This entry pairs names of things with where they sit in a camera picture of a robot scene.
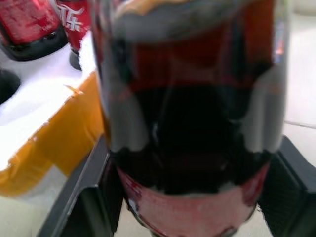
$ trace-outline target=red bottle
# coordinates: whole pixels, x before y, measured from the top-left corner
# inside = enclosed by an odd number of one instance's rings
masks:
[[[59,50],[67,37],[48,0],[1,0],[0,42],[11,59],[28,61]]]
[[[78,51],[80,42],[90,29],[90,17],[86,0],[56,0],[59,17],[71,46],[70,64],[80,69]]]
[[[232,235],[282,138],[282,0],[94,0],[108,147],[159,237]]]

